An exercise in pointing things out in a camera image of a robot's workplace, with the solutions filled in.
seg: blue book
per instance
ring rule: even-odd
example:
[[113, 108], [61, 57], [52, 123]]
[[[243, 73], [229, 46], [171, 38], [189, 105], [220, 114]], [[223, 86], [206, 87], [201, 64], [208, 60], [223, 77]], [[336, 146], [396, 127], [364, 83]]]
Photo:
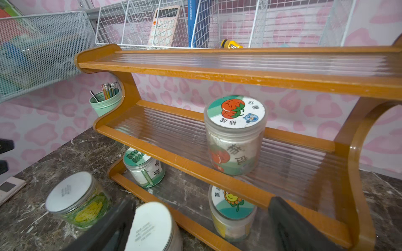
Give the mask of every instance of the blue book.
[[198, 0], [187, 0], [187, 23], [189, 25], [189, 47], [193, 37], [195, 16], [197, 15]]
[[[195, 17], [197, 15], [197, 8], [199, 1], [201, 1], [201, 3], [198, 11], [197, 23], [195, 23]], [[188, 3], [189, 46], [191, 46], [191, 39], [194, 31], [193, 47], [207, 48], [212, 0], [188, 0], [187, 3]]]

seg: calculator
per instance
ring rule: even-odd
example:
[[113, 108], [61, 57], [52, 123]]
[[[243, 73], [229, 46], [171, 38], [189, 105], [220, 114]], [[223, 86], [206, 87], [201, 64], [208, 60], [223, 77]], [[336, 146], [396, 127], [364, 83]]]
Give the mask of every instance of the calculator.
[[152, 22], [148, 45], [172, 45], [179, 12], [179, 5], [172, 5], [155, 10], [154, 21]]

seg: cartoon face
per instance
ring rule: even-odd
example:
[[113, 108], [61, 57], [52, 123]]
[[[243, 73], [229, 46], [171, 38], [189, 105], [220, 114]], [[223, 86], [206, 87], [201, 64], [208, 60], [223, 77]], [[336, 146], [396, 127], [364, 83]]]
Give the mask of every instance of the cartoon face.
[[246, 120], [246, 123], [256, 122], [258, 120], [258, 116], [255, 114], [249, 113], [246, 116], [244, 116], [244, 119]]
[[226, 192], [226, 191], [225, 191], [225, 198], [227, 198], [228, 201], [230, 201], [230, 202], [235, 202], [238, 199], [237, 196], [234, 196], [233, 194], [230, 194], [229, 192]]
[[230, 204], [232, 207], [236, 207], [236, 212], [239, 212], [240, 206], [244, 204], [244, 200], [241, 198], [224, 191], [225, 200]]

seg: tomato label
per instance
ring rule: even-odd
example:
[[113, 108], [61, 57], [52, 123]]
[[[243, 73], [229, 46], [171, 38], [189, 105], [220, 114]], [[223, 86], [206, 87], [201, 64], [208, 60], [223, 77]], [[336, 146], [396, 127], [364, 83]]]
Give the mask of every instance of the tomato label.
[[265, 115], [264, 105], [256, 99], [232, 95], [212, 102], [208, 117], [226, 128], [245, 128], [255, 125]]

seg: green label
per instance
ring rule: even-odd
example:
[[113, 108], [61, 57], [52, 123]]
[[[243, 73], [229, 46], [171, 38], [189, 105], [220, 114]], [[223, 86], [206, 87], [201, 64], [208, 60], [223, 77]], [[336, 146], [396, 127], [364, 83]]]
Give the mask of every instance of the green label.
[[245, 128], [255, 125], [264, 117], [265, 107], [256, 99], [232, 95], [213, 101], [207, 115], [219, 126]]
[[148, 175], [147, 171], [146, 171], [146, 170], [142, 170], [141, 172], [142, 172], [142, 174], [144, 175], [144, 177], [146, 178], [146, 180], [148, 181], [149, 185], [150, 185], [150, 186], [153, 186], [153, 185], [154, 185], [154, 182], [152, 181], [151, 177]]
[[130, 147], [124, 154], [124, 163], [129, 166], [137, 166], [144, 164], [150, 158], [150, 156]]
[[254, 210], [254, 205], [215, 186], [211, 190], [212, 203], [216, 210], [229, 219], [246, 218]]

